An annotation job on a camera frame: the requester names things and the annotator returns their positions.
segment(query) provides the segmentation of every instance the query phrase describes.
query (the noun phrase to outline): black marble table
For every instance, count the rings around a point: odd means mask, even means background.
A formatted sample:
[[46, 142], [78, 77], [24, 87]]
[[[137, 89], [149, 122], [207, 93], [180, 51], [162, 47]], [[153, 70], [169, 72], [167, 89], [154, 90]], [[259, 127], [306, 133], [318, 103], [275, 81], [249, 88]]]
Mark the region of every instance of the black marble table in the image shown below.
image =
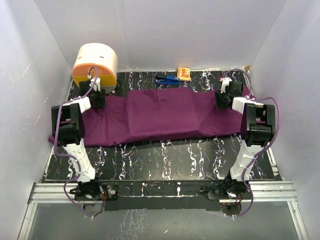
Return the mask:
[[[175, 76], [176, 72], [162, 72]], [[223, 71], [194, 71], [191, 81], [180, 85], [158, 85], [157, 72], [120, 72], [115, 95], [126, 97], [130, 90], [191, 88], [196, 92], [220, 88]], [[234, 81], [244, 84], [241, 72], [229, 73]], [[79, 88], [73, 83], [69, 99], [78, 96]], [[103, 180], [222, 180], [234, 164], [240, 150], [239, 135], [224, 137], [188, 138], [166, 141], [143, 141], [113, 147], [86, 147], [96, 175]], [[71, 161], [51, 155], [42, 182], [66, 181], [75, 176]], [[262, 154], [250, 173], [252, 180], [274, 180], [268, 155]]]

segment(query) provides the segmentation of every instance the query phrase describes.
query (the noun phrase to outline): folded cloth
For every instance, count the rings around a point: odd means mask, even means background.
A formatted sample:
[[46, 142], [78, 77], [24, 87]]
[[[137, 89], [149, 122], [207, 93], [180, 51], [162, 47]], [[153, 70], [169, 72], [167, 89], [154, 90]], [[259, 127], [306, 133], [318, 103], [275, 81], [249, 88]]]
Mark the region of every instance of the folded cloth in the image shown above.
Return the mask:
[[[107, 95], [103, 109], [91, 108], [82, 118], [84, 145], [89, 147], [236, 134], [242, 115], [217, 109], [214, 91], [179, 87], [132, 90], [127, 97]], [[49, 142], [54, 142], [52, 135]]]

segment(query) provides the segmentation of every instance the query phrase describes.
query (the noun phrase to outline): gray wall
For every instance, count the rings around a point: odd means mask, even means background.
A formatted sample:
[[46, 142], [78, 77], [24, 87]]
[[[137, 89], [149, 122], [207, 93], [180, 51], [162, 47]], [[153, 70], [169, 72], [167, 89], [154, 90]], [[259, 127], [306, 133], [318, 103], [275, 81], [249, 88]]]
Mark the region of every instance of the gray wall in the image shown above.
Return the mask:
[[0, 239], [17, 239], [71, 69], [33, 0], [0, 0]]
[[251, 65], [286, 0], [34, 0], [70, 67], [112, 47], [119, 70]]
[[274, 151], [280, 173], [293, 180], [310, 239], [320, 238], [320, 2], [285, 4], [252, 65], [258, 97], [282, 111]]

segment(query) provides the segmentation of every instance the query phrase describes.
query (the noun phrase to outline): purple cable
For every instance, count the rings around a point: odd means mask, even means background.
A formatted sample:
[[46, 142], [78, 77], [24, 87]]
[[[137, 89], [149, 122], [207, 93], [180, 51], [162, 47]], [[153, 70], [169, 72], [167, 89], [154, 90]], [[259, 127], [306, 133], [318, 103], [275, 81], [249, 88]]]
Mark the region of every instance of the purple cable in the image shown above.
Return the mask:
[[250, 78], [249, 74], [248, 74], [246, 71], [244, 71], [244, 70], [242, 70], [242, 69], [239, 69], [239, 68], [233, 68], [233, 69], [225, 72], [225, 73], [222, 75], [221, 78], [225, 77], [228, 73], [233, 72], [233, 71], [240, 71], [240, 72], [244, 73], [244, 74], [246, 75], [246, 77], [248, 78], [249, 84], [250, 84], [250, 93], [249, 93], [248, 96], [250, 97], [250, 96], [252, 95], [252, 92], [253, 92], [253, 91], [252, 91], [252, 84], [251, 84], [251, 78]]
[[[76, 160], [76, 163], [78, 165], [78, 169], [79, 169], [79, 173], [81, 173], [81, 165], [80, 163], [77, 161], [77, 158], [71, 154], [63, 154], [63, 153], [59, 153], [58, 152], [58, 134], [59, 134], [59, 126], [60, 126], [60, 118], [61, 118], [61, 112], [62, 112], [62, 107], [64, 104], [68, 104], [68, 103], [72, 103], [74, 100], [78, 100], [78, 99], [82, 99], [85, 98], [90, 92], [91, 90], [94, 88], [97, 78], [98, 78], [98, 68], [96, 66], [93, 66], [90, 68], [89, 70], [89, 75], [91, 74], [92, 69], [95, 69], [95, 78], [94, 78], [94, 82], [92, 84], [92, 86], [89, 88], [89, 90], [85, 93], [85, 95], [83, 96], [79, 96], [76, 97], [73, 100], [69, 100], [69, 101], [65, 101], [63, 102], [60, 106], [59, 106], [59, 110], [58, 110], [58, 117], [57, 117], [57, 121], [56, 121], [56, 127], [55, 127], [55, 135], [54, 135], [54, 153], [56, 156], [60, 156], [60, 157], [68, 157], [68, 158], [73, 158], [74, 160]], [[79, 206], [78, 204], [76, 204], [76, 202], [69, 196], [68, 192], [67, 192], [67, 184], [73, 181], [76, 181], [78, 178], [80, 177], [80, 175], [76, 175], [75, 178], [70, 179], [68, 181], [65, 182], [65, 184], [63, 185], [63, 191], [66, 195], [66, 197], [78, 208], [80, 209], [85, 215], [87, 215], [88, 217], [90, 217], [91, 219], [93, 219], [93, 215], [87, 213], [81, 206]]]
[[[260, 154], [264, 153], [265, 151], [267, 151], [271, 147], [271, 145], [275, 142], [275, 140], [277, 138], [277, 135], [278, 135], [278, 132], [279, 132], [281, 113], [280, 113], [280, 109], [279, 109], [278, 103], [273, 97], [262, 98], [262, 99], [259, 99], [258, 101], [260, 102], [260, 101], [264, 101], [264, 100], [272, 100], [274, 102], [275, 106], [276, 106], [276, 110], [277, 110], [277, 113], [278, 113], [278, 120], [277, 120], [277, 124], [276, 124], [276, 130], [275, 130], [274, 136], [273, 136], [272, 140], [270, 141], [270, 143], [265, 148], [263, 148], [261, 151], [257, 152], [254, 155], [252, 161], [245, 167], [246, 169], [248, 169], [252, 164], [255, 163], [257, 157]], [[241, 217], [241, 216], [245, 215], [247, 212], [249, 212], [249, 210], [251, 209], [252, 205], [254, 204], [254, 194], [253, 194], [250, 186], [245, 181], [245, 175], [246, 175], [246, 171], [247, 171], [246, 169], [242, 173], [242, 181], [243, 181], [244, 185], [246, 186], [246, 188], [248, 189], [248, 191], [250, 192], [251, 202], [250, 202], [249, 207], [244, 212], [242, 212], [239, 215], [237, 215], [237, 217]]]

